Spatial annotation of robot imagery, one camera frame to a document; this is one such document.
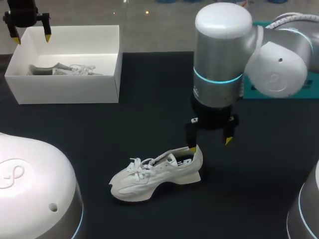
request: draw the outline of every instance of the shoe sole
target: shoe sole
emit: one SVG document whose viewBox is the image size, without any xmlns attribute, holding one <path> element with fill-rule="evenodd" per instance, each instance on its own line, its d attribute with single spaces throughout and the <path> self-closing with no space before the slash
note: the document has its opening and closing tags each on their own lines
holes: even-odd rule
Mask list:
<svg viewBox="0 0 319 239">
<path fill-rule="evenodd" d="M 179 178 L 175 178 L 174 180 L 167 181 L 167 182 L 174 183 L 174 184 L 177 184 L 177 185 L 185 185 L 185 184 L 197 183 L 200 180 L 201 180 L 201 178 L 200 178 L 199 172 L 195 172 L 193 174 L 190 174 L 190 175 L 187 175 L 187 176 L 183 176 L 183 177 L 179 177 Z M 138 195 L 136 197 L 131 197 L 129 199 L 121 199 L 121 198 L 118 198 L 118 197 L 116 197 L 114 195 L 112 195 L 112 196 L 115 199 L 120 200 L 122 202 L 128 202 L 128 203 L 143 202 L 143 201 L 149 200 L 152 197 L 154 191 L 156 190 L 156 188 L 159 185 L 157 185 L 156 187 L 152 188 L 151 190 L 149 190 L 148 192 L 146 192 L 146 193 L 144 193 L 142 195 Z"/>
</svg>

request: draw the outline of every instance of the black table surface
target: black table surface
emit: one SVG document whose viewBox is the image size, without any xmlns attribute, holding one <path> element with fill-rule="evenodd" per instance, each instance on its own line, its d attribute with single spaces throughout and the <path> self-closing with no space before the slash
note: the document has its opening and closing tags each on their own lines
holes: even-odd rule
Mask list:
<svg viewBox="0 0 319 239">
<path fill-rule="evenodd" d="M 318 160 L 319 100 L 243 100 L 229 146 L 201 131 L 202 181 L 161 187 L 123 205 L 109 180 L 130 157 L 184 147 L 191 118 L 192 52 L 125 53 L 119 104 L 19 105 L 0 56 L 0 132 L 50 143 L 71 161 L 88 238 L 286 239 L 287 212 Z"/>
</svg>

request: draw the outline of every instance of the shoelace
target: shoelace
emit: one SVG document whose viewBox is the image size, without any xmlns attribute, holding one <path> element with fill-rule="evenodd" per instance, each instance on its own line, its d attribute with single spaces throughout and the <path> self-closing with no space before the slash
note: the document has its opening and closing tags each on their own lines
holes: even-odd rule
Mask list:
<svg viewBox="0 0 319 239">
<path fill-rule="evenodd" d="M 70 65 L 72 68 L 72 74 L 75 76 L 87 76 L 89 73 L 92 73 L 95 69 L 95 66 L 86 66 L 86 65 Z"/>
<path fill-rule="evenodd" d="M 140 181 L 140 179 L 144 179 L 146 175 L 155 174 L 155 170 L 153 170 L 154 159 L 148 158 L 141 161 L 140 158 L 130 158 L 133 160 L 127 167 L 129 173 L 134 174 L 136 180 Z"/>
</svg>

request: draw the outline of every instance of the gray floor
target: gray floor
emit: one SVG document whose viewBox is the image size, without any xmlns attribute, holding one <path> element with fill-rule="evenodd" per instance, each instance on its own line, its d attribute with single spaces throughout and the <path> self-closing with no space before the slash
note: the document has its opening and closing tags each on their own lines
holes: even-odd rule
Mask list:
<svg viewBox="0 0 319 239">
<path fill-rule="evenodd" d="M 40 12 L 51 14 L 51 25 L 119 25 L 124 51 L 191 51 L 194 47 L 194 20 L 197 12 L 214 0 L 197 3 L 162 4 L 155 0 L 36 0 Z M 0 0 L 1 14 L 8 9 Z M 255 21 L 297 11 L 318 14 L 319 0 L 288 0 L 273 4 L 254 0 L 249 4 Z M 0 22 L 0 54 L 13 53 L 16 45 Z"/>
</svg>

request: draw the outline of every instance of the robotic arm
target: robotic arm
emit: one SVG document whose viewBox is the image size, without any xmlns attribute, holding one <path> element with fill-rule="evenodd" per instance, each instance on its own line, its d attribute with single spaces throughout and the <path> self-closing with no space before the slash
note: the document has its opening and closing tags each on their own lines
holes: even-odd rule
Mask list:
<svg viewBox="0 0 319 239">
<path fill-rule="evenodd" d="M 319 17 L 286 13 L 263 28 L 232 3 L 214 3 L 196 16 L 192 108 L 198 118 L 186 125 L 196 146 L 199 128 L 224 130 L 227 144 L 239 124 L 232 106 L 241 99 L 243 75 L 264 95 L 284 98 L 304 85 L 308 69 L 319 73 Z"/>
<path fill-rule="evenodd" d="M 17 27 L 34 26 L 37 21 L 42 21 L 46 42 L 51 37 L 50 15 L 48 13 L 39 14 L 34 0 L 7 0 L 10 11 L 6 11 L 3 20 L 8 26 L 10 36 L 18 44 L 21 39 L 16 30 Z"/>
</svg>

